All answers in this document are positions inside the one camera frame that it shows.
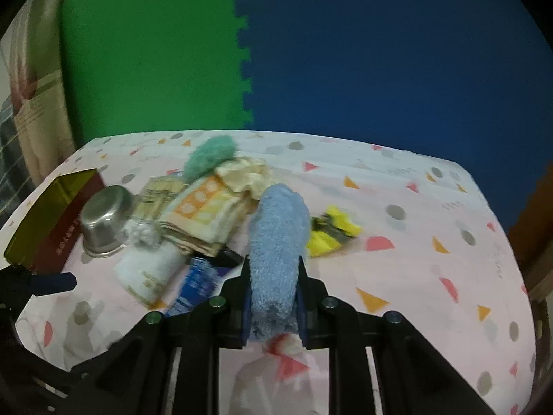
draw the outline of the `green foam mat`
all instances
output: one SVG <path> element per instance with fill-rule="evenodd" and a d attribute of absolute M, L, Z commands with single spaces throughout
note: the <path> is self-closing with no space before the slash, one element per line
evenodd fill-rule
<path fill-rule="evenodd" d="M 240 129 L 250 91 L 234 0 L 65 0 L 62 57 L 79 144 L 137 131 Z"/>

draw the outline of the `black object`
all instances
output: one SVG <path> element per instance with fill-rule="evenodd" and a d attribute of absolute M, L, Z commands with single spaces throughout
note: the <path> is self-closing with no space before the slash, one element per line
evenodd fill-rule
<path fill-rule="evenodd" d="M 167 413 L 172 358 L 181 347 L 172 411 L 218 413 L 219 348 L 241 349 L 250 332 L 250 266 L 189 313 L 165 319 L 148 313 L 98 357 L 62 371 L 21 346 L 14 321 L 23 308 L 22 280 L 4 272 L 0 287 L 0 407 L 12 413 L 151 415 Z M 16 295 L 6 289 L 20 286 Z M 328 296 L 299 261 L 298 326 L 307 349 L 328 348 L 332 415 L 374 414 L 366 348 L 371 347 L 386 415 L 493 415 L 471 386 L 398 312 L 356 312 Z M 67 395 L 58 396 L 43 381 Z"/>

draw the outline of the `fuzzy blue cloth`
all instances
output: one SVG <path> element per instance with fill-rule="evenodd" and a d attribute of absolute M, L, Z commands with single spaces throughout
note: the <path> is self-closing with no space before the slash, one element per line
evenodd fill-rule
<path fill-rule="evenodd" d="M 215 169 L 220 163 L 234 158 L 236 142 L 229 135 L 218 135 L 196 148 L 182 171 L 182 180 L 192 184 L 196 179 Z"/>
<path fill-rule="evenodd" d="M 309 240 L 309 210 L 284 184 L 263 193 L 250 224 L 252 336 L 268 340 L 297 331 L 298 260 Z"/>

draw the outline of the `plaid fabric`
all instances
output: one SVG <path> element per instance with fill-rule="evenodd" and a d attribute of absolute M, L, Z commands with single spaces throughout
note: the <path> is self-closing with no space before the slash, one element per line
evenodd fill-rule
<path fill-rule="evenodd" d="M 0 227 L 33 191 L 13 120 L 10 97 L 0 110 Z"/>

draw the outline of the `open box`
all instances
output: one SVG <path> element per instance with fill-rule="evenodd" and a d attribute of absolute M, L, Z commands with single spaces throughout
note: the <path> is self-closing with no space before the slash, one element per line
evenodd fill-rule
<path fill-rule="evenodd" d="M 58 176 L 19 224 L 4 252 L 6 260 L 39 274 L 62 271 L 81 234 L 81 209 L 104 187 L 96 169 Z"/>

